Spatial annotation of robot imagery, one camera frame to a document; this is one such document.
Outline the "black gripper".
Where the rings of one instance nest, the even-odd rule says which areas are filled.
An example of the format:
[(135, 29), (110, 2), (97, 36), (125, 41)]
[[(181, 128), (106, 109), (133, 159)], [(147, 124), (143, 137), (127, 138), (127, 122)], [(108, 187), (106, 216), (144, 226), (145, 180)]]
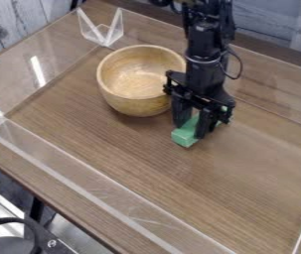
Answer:
[(188, 72), (168, 70), (167, 78), (164, 91), (172, 96), (175, 125), (181, 128), (192, 118), (193, 109), (199, 109), (196, 138), (204, 139), (220, 122), (218, 108), (227, 106), (228, 114), (232, 115), (236, 106), (235, 99), (226, 90), (227, 74), (220, 67), (191, 69)]

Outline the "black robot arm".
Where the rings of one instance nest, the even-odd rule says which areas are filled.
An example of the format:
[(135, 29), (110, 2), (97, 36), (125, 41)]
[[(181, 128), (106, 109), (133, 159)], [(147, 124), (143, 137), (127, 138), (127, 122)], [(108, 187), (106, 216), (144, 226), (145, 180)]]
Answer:
[(226, 89), (230, 44), (235, 39), (232, 0), (196, 0), (183, 3), (184, 29), (188, 39), (187, 70), (167, 71), (164, 91), (172, 96), (173, 121), (181, 129), (199, 110), (193, 137), (201, 140), (218, 124), (230, 124), (236, 106)]

